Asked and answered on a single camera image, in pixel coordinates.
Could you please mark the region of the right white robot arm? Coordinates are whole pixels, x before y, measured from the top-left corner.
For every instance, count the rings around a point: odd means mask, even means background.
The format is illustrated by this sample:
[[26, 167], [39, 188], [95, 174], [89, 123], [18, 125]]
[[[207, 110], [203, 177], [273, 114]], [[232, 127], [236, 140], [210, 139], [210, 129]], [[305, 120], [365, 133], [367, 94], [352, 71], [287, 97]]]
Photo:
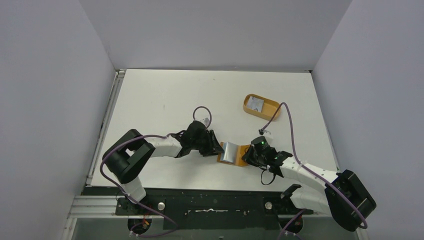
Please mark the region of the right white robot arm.
[[281, 194], [281, 207], [286, 213], [311, 210], [332, 216], [339, 226], [354, 232], [368, 226], [366, 218], [377, 207], [353, 171], [332, 171], [309, 164], [294, 152], [277, 151], [264, 136], [252, 140], [241, 159], [275, 176], [297, 182]]

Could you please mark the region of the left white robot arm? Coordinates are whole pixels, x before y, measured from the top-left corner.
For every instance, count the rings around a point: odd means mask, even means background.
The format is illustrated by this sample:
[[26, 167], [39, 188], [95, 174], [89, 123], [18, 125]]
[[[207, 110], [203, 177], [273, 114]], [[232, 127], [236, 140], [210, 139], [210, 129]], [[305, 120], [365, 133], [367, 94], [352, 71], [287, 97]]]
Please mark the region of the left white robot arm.
[[148, 200], [139, 174], [148, 160], [155, 157], [181, 158], [192, 150], [203, 157], [224, 153], [214, 131], [198, 120], [194, 120], [187, 129], [166, 136], [142, 135], [136, 129], [130, 129], [103, 154], [99, 171], [129, 199], [128, 208], [141, 215], [147, 211]]

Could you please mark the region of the yellow leather card holder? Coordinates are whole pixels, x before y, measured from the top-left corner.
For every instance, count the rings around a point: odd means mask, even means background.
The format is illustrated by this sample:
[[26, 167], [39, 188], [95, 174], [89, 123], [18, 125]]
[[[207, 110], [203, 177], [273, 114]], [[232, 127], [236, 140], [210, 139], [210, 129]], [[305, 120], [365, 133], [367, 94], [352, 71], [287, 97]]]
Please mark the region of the yellow leather card holder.
[[248, 145], [237, 145], [231, 142], [221, 142], [220, 146], [224, 150], [223, 153], [219, 153], [217, 162], [237, 167], [246, 167], [249, 164], [242, 159], [250, 148]]

